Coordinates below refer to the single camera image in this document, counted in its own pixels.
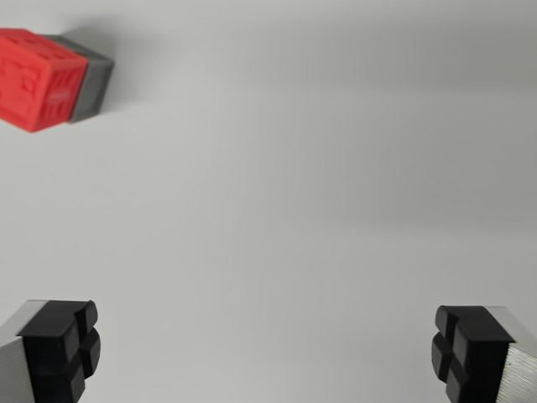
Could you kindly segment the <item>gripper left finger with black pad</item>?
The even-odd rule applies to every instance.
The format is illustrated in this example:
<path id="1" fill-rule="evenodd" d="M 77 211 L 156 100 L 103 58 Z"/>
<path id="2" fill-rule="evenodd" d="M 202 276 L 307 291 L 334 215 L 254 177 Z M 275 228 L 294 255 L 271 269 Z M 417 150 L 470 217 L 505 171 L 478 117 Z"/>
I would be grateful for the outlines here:
<path id="1" fill-rule="evenodd" d="M 78 402 L 101 339 L 94 301 L 28 300 L 1 325 L 2 402 Z"/>

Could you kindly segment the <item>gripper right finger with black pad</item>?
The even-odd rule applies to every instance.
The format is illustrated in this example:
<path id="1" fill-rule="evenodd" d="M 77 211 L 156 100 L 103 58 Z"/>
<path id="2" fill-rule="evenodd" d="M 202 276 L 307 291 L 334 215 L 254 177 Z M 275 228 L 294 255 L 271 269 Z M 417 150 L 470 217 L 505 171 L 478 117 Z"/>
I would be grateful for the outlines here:
<path id="1" fill-rule="evenodd" d="M 439 306 L 435 376 L 454 403 L 535 402 L 536 336 L 504 306 Z"/>

